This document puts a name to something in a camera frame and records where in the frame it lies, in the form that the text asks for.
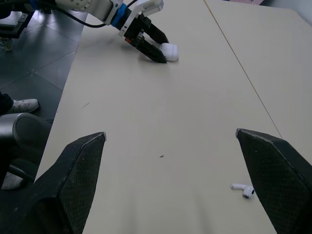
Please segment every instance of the tiled floor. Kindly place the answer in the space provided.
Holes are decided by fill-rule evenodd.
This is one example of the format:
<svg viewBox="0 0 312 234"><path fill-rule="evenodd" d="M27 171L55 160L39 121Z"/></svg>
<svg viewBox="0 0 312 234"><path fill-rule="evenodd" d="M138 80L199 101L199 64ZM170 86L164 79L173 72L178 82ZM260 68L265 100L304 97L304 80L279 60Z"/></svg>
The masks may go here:
<svg viewBox="0 0 312 234"><path fill-rule="evenodd" d="M87 14L70 12L85 21ZM15 24L21 13L12 12L0 23ZM53 119L80 40L83 25L54 11L37 11L13 51L0 48L0 91L13 99L37 98L35 115Z"/></svg>

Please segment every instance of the wireless earbud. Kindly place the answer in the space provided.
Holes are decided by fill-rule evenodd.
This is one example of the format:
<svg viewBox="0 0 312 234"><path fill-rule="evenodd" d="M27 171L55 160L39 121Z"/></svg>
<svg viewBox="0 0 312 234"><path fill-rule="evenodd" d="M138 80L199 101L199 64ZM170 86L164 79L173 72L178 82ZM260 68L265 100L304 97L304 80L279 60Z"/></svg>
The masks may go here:
<svg viewBox="0 0 312 234"><path fill-rule="evenodd" d="M246 184L231 184L231 189L240 189L243 190L244 198L252 198L254 196L254 188L253 186L249 186Z"/></svg>
<svg viewBox="0 0 312 234"><path fill-rule="evenodd" d="M159 49L162 51L167 61L176 61L179 58L177 45L162 43Z"/></svg>

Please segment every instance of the person's foot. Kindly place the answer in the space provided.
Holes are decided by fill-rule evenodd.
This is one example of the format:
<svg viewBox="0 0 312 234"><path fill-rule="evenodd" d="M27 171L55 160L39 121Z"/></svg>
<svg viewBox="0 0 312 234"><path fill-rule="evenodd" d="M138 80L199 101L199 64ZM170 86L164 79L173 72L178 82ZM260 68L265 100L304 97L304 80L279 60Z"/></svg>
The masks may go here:
<svg viewBox="0 0 312 234"><path fill-rule="evenodd" d="M5 113L15 114L15 113L33 113L39 109L39 102L37 99L26 99L26 100L13 100L12 108Z"/></svg>
<svg viewBox="0 0 312 234"><path fill-rule="evenodd" d="M22 178L18 177L17 175L7 172L1 189L2 190L16 189L20 187L20 183L22 181L23 181Z"/></svg>

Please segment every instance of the table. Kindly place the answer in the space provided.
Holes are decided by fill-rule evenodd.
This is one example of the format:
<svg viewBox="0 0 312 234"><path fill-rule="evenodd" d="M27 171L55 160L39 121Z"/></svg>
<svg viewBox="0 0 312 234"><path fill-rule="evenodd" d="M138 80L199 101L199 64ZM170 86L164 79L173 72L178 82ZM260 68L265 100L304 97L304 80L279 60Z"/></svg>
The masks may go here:
<svg viewBox="0 0 312 234"><path fill-rule="evenodd" d="M281 136L312 164L312 28L295 11L206 0Z"/></svg>
<svg viewBox="0 0 312 234"><path fill-rule="evenodd" d="M250 183L236 128L278 132L214 18L202 0L169 0L151 19L178 62L150 62L112 27L83 29L37 177L105 131L84 234L275 233L256 197L230 189Z"/></svg>

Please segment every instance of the textured gripper pad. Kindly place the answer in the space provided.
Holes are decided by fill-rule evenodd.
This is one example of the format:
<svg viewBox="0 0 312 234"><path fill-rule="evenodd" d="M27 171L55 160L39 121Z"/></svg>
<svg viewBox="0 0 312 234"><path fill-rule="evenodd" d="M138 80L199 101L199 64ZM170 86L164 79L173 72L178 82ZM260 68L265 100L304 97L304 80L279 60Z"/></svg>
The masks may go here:
<svg viewBox="0 0 312 234"><path fill-rule="evenodd" d="M311 233L312 167L286 141L238 129L255 192L278 234Z"/></svg>

